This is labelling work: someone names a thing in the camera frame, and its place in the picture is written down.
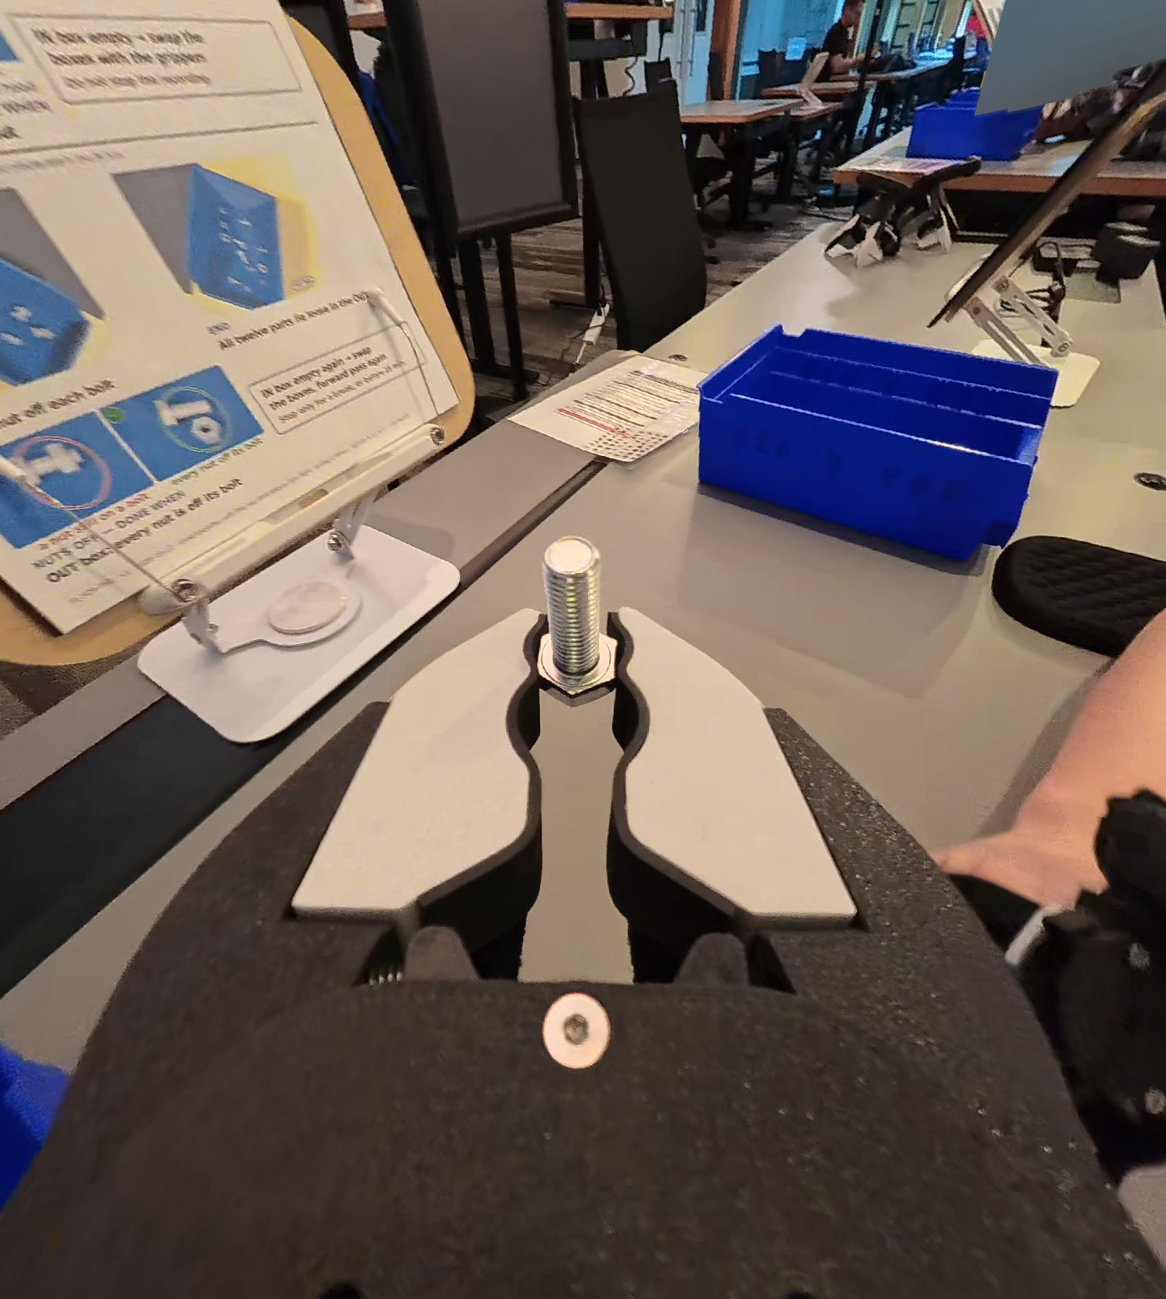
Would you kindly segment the laminated instruction sheet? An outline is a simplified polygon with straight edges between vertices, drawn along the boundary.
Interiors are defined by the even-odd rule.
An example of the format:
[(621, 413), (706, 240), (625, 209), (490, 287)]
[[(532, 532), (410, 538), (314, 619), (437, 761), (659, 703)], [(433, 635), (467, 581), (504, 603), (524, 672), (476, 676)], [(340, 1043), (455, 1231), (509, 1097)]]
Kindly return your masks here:
[(593, 458), (633, 465), (697, 427), (706, 378), (679, 363), (621, 354), (616, 365), (517, 409), (509, 420)]

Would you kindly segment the black framed display easel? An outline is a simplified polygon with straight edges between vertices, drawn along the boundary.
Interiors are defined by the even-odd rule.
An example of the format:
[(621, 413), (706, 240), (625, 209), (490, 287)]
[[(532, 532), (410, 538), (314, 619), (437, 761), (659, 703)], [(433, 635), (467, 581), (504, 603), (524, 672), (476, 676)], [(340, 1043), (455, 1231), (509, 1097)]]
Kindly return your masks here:
[(522, 404), (513, 236), (579, 214), (563, 3), (413, 3), (422, 122), (476, 371)]

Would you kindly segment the wooden office desk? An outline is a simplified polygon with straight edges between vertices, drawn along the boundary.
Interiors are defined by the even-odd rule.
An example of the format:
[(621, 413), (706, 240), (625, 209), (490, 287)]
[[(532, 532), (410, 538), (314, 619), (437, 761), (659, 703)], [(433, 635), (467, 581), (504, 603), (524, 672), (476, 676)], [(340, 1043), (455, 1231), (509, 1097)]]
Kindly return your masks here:
[(790, 198), (800, 139), (811, 126), (793, 113), (797, 101), (716, 101), (681, 106), (679, 118), (692, 194), (700, 213), (711, 201), (711, 189), (725, 183), (727, 229), (762, 233), (771, 221), (751, 216), (758, 175), (775, 175), (775, 195), (763, 206)]
[[(1078, 162), (1076, 151), (1046, 151), (1007, 162), (981, 162), (978, 171), (955, 178), (949, 186), (977, 193), (1046, 194)], [(909, 186), (920, 177), (959, 167), (950, 160), (909, 159), (899, 155), (863, 155), (832, 174), (840, 187), (862, 187), (870, 178), (889, 179)], [(1162, 200), (1166, 197), (1166, 164), (1135, 163), (1120, 159), (1096, 171), (1080, 191), (1087, 197), (1124, 200)]]

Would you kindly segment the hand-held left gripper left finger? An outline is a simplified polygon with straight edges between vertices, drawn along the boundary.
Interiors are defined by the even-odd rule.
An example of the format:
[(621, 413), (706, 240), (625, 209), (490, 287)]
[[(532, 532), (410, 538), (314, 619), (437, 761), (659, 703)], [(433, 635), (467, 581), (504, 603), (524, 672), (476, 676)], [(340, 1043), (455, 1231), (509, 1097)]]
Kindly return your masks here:
[(447, 929), (485, 979), (521, 978), (543, 880), (541, 638), (543, 616), (518, 611), (397, 691), (295, 918), (376, 925), (402, 944)]

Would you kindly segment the black wrist rest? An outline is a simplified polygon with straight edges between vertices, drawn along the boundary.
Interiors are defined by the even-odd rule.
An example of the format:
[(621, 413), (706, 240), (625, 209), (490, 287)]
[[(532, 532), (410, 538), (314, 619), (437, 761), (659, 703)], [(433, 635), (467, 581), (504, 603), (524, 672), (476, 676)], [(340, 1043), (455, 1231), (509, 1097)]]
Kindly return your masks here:
[(1001, 551), (991, 592), (1015, 624), (1116, 660), (1166, 610), (1166, 561), (1031, 535)]

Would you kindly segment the small black box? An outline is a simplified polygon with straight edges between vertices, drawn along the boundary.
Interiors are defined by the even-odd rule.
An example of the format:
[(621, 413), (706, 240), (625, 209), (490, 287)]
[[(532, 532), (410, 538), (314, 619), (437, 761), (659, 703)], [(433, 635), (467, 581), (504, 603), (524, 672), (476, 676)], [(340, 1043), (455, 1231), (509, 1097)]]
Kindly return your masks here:
[(1108, 223), (1089, 256), (1099, 285), (1119, 286), (1138, 281), (1153, 263), (1161, 244), (1146, 228), (1128, 221)]

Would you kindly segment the idle hand-held gripper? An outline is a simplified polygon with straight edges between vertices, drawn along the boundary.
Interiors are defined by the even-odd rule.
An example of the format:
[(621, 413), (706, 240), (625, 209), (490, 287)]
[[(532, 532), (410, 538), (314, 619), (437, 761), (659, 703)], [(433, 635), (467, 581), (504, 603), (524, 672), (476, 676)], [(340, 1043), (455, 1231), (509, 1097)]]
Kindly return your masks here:
[(828, 260), (850, 259), (867, 269), (896, 259), (904, 246), (920, 252), (950, 252), (955, 239), (945, 183), (949, 168), (917, 177), (911, 185), (880, 179), (866, 200), (827, 244)]

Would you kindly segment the person's right hand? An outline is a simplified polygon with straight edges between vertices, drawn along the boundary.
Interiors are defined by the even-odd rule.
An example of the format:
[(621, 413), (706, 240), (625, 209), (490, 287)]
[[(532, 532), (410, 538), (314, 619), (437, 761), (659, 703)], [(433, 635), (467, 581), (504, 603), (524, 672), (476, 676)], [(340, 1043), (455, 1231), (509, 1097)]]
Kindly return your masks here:
[(932, 857), (950, 876), (981, 880), (1038, 907), (1069, 910), (1081, 895), (1110, 888), (1095, 854), (1107, 808), (1101, 794), (1046, 783), (1022, 804), (1008, 830)]

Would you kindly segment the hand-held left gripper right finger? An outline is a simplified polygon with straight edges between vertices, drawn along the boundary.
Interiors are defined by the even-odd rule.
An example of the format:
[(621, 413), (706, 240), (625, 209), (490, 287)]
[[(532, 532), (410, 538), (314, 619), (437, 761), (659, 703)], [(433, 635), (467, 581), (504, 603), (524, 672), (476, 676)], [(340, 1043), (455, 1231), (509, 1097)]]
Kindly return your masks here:
[(606, 877), (635, 969), (677, 969), (711, 934), (842, 932), (859, 918), (755, 693), (637, 610), (619, 643)]

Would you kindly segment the blue jacket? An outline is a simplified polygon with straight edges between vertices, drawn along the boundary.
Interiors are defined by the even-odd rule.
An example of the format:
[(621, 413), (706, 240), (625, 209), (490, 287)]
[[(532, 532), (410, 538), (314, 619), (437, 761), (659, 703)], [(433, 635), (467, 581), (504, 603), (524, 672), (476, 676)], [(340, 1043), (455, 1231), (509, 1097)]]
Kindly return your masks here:
[(378, 83), (372, 74), (363, 70), (357, 71), (357, 89), (363, 99), (367, 117), (380, 145), (382, 154), (390, 167), (399, 191), (406, 191), (410, 185), (410, 174), (406, 166), (405, 154), (397, 136), (395, 125), (382, 99)]

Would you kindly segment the person's right forearm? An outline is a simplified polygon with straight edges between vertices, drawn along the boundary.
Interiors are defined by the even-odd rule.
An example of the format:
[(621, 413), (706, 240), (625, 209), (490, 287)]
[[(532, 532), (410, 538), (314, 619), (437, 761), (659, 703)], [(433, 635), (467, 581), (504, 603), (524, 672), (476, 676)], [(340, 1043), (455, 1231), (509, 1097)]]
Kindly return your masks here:
[(1093, 687), (1014, 830), (1087, 846), (1108, 803), (1139, 792), (1166, 802), (1166, 610)]

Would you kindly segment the silver hex bolt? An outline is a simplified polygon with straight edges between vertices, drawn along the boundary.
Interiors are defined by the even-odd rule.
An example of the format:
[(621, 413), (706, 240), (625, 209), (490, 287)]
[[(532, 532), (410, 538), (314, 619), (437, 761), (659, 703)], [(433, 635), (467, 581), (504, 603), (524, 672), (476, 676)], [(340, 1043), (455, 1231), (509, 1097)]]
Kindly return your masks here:
[(602, 626), (597, 547), (574, 535), (552, 542), (543, 581), (547, 630), (537, 651), (540, 680), (570, 700), (613, 684), (620, 650)]

